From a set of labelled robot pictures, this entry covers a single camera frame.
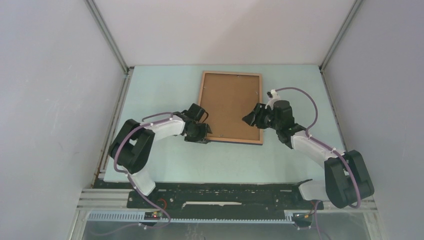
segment white wall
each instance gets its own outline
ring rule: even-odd
[[[98,0],[130,66],[320,64],[354,0]]]
[[[65,239],[123,78],[82,0],[2,1],[0,239]]]
[[[423,239],[424,1],[368,0],[326,70],[390,240]]]

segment robotic arm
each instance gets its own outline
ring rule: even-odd
[[[306,180],[294,185],[293,191],[299,194],[298,198],[329,200],[336,207],[344,208],[357,202],[358,198],[364,199],[374,194],[373,183],[359,152],[343,152],[312,137],[307,128],[295,123],[288,101],[281,100],[275,90],[267,95],[268,103],[256,104],[253,111],[242,120],[259,129],[274,129],[281,143],[304,153],[325,171],[325,181]]]
[[[164,112],[142,119],[144,122],[148,118],[169,114],[168,118],[152,123],[140,124],[133,119],[127,120],[108,151],[109,156],[115,161],[114,164],[125,168],[125,170],[118,169],[117,171],[129,174],[128,179],[142,194],[149,195],[156,186],[145,168],[152,144],[166,137],[177,135],[184,136],[186,142],[207,144],[210,141],[205,137],[208,133],[212,133],[211,128],[208,124],[199,122],[205,113],[207,118],[208,113],[193,103],[188,110],[182,112]]]
[[[253,111],[242,120],[259,129],[274,129],[281,143],[306,154],[325,171],[325,181],[309,179],[295,184],[292,192],[296,199],[329,200],[336,207],[344,208],[374,194],[373,183],[359,152],[343,152],[312,137],[308,133],[311,126],[305,128],[295,123],[288,101],[281,100],[275,90],[267,95],[268,103],[256,104]],[[133,119],[127,120],[108,151],[114,159],[115,170],[128,174],[130,182],[145,196],[156,186],[145,168],[154,142],[169,136],[182,135],[186,142],[207,144],[209,140],[205,137],[212,133],[208,124],[200,122],[204,114],[208,117],[208,113],[194,103],[188,110],[159,113],[145,117],[142,121],[163,114],[169,114],[169,117],[152,123],[140,124]]]

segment cork board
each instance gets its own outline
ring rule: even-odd
[[[205,123],[212,133],[207,139],[262,145],[263,130],[242,121],[261,101],[261,74],[204,71],[198,104],[209,113]]]

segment light blue table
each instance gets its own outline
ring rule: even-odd
[[[344,149],[330,102],[316,65],[185,65],[137,66],[134,69],[118,129],[127,119],[188,109],[197,103],[203,71],[260,73],[266,92],[297,87],[316,101],[318,122],[311,133],[328,144]],[[314,120],[312,103],[294,90],[280,92],[290,101],[295,121],[305,127]],[[168,137],[153,145],[146,167],[156,182],[185,183],[292,183],[324,179],[324,170],[300,152],[280,143],[276,132],[266,129],[263,145],[185,142],[182,136]],[[110,158],[104,180],[127,182],[115,172]]]

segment white plastic part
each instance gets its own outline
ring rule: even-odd
[[[276,92],[275,89],[272,89],[271,91],[269,91],[272,95],[272,98],[269,98],[269,101],[266,103],[265,105],[265,109],[269,106],[271,109],[274,109],[274,103],[281,100],[280,95],[278,95],[278,93]]]
[[[321,168],[324,168],[324,161],[327,159],[337,158],[337,155],[332,150],[330,151],[308,138],[305,131],[296,132],[291,136],[291,146],[294,150],[302,152],[314,160]]]
[[[312,180],[302,183],[299,186],[300,194],[304,200],[321,200],[329,201],[329,197],[326,192],[325,180]]]
[[[169,119],[169,121],[145,127],[154,132],[153,142],[169,136],[180,135],[183,132],[186,123],[180,117],[174,115]]]
[[[153,142],[157,142],[166,137],[179,135],[184,130],[184,125],[186,123],[178,116],[172,116],[169,118],[169,121],[151,124],[150,126],[145,127],[154,132]],[[134,181],[135,186],[140,190],[145,196],[149,195],[153,189],[155,189],[155,181],[150,177],[147,168],[143,168],[140,171],[131,174],[131,178]]]
[[[149,195],[156,187],[155,181],[153,181],[150,177],[150,174],[145,167],[140,171],[131,174],[131,178],[134,181],[135,186],[145,196]]]

